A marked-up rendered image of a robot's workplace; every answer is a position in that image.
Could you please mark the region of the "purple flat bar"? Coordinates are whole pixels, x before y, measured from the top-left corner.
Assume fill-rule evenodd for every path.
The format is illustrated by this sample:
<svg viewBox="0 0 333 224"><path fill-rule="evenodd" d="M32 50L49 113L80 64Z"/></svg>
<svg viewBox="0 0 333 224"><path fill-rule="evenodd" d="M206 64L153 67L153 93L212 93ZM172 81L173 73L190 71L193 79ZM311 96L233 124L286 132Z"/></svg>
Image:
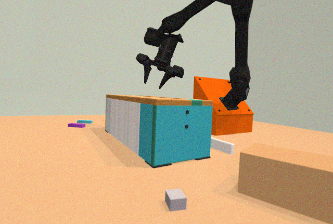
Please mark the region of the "purple flat bar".
<svg viewBox="0 0 333 224"><path fill-rule="evenodd" d="M68 127L84 128L84 127L85 127L85 124L70 123L70 124L68 124Z"/></svg>

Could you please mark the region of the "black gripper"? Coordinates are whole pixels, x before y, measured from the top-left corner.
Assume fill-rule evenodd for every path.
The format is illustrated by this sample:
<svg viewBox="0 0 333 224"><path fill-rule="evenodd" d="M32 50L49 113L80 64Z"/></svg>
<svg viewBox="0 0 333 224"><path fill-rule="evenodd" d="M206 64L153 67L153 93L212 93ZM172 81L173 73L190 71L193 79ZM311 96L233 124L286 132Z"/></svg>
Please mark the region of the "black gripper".
<svg viewBox="0 0 333 224"><path fill-rule="evenodd" d="M177 65L173 67L169 66L171 58L173 57L174 50L168 46L161 45L158 48L158 53L154 60L151 60L147 55L139 53L136 56L136 60L144 66L144 83L146 84L148 80L149 73L151 71L151 65L165 69L166 72L163 76L163 79L160 83L159 89L172 77L183 78L184 69Z"/></svg>

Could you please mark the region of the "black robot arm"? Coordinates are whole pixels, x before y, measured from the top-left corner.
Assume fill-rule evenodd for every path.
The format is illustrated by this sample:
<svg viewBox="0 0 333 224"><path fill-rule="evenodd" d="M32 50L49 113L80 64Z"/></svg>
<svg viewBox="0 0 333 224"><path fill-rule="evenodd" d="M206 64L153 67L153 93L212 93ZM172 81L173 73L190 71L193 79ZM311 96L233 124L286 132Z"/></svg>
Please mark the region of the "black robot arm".
<svg viewBox="0 0 333 224"><path fill-rule="evenodd" d="M237 110L241 101L247 99L251 79L248 66L248 25L253 0L195 0L186 8L162 20L160 28L147 28L145 44L159 47L168 46L175 51L178 42L183 43L181 34L174 35L191 17L215 1L231 6L235 20L235 67L229 72L231 90L219 99L227 110ZM167 35L165 34L167 33Z"/></svg>

